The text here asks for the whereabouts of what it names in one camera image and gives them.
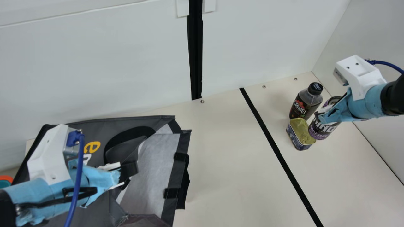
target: blue cable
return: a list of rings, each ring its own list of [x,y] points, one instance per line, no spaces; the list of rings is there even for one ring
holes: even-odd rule
[[[366,61],[369,62],[369,63],[372,64],[372,65],[379,64],[379,65],[387,65],[387,66],[390,66],[390,67],[392,67],[393,69],[397,70],[399,73],[404,74],[404,71],[403,71],[400,67],[398,67],[398,66],[396,66],[396,65],[394,65],[394,64],[388,63],[388,62],[386,62],[386,61],[377,61],[377,60],[366,60]]]
[[[76,210],[76,206],[77,206],[78,194],[80,191],[81,173],[83,172],[84,135],[80,133],[80,134],[78,134],[78,137],[79,137],[80,143],[79,143],[79,150],[78,150],[76,182],[74,184],[72,203],[70,204],[69,213],[67,214],[67,218],[66,218],[64,227],[69,227],[73,220],[74,211]]]

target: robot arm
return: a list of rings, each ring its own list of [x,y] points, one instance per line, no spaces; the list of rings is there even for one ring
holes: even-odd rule
[[[38,225],[70,210],[80,136],[80,130],[63,124],[46,132],[27,163],[30,180],[0,190],[2,226]],[[99,168],[83,165],[76,206],[87,207],[122,185],[120,176],[120,163]]]
[[[335,105],[318,111],[323,124],[404,114],[404,74],[387,83],[376,67],[354,55],[337,62],[334,76],[350,87]]]

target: canned meat tin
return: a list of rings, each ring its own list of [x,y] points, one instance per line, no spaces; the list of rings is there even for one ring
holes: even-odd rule
[[[310,136],[308,125],[303,118],[294,118],[289,122],[286,132],[288,133],[293,145],[299,151],[307,150],[316,142],[316,139]]]

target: orange object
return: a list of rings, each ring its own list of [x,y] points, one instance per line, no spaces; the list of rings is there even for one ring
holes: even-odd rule
[[[13,182],[13,178],[10,176],[3,175],[3,176],[0,176],[0,181],[8,181],[11,184]]]

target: bottle label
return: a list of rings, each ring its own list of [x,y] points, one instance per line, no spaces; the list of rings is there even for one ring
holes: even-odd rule
[[[289,118],[304,118],[308,120],[309,117],[316,111],[317,107],[320,105],[309,105],[297,95],[295,101],[293,102],[292,108],[290,109]]]

